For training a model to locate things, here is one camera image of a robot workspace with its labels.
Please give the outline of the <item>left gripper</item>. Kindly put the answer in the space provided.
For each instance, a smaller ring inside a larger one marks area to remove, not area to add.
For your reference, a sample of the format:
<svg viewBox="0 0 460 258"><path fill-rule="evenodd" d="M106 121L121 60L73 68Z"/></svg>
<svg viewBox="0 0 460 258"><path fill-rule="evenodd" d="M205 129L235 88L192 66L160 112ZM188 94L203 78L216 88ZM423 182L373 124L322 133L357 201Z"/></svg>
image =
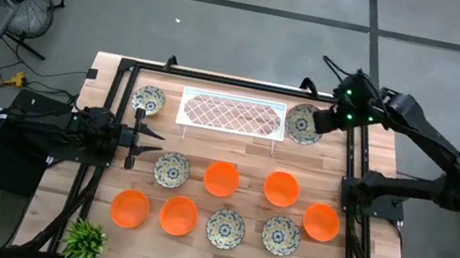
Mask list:
<svg viewBox="0 0 460 258"><path fill-rule="evenodd" d="M151 136L156 139L164 138L157 133L153 132L146 123L142 123L142 120L145 119L146 110L143 108L136 109L135 112L135 123L131 127L129 125L121 124L119 127L119 133L117 133L116 141L118 147L128 148L128 153L125 156L124 168L129 170L135 165L135 157L141 155L143 152L149 151L161 151L161 147L151 147L151 146L138 146L137 142L139 141L139 132L140 134Z"/></svg>

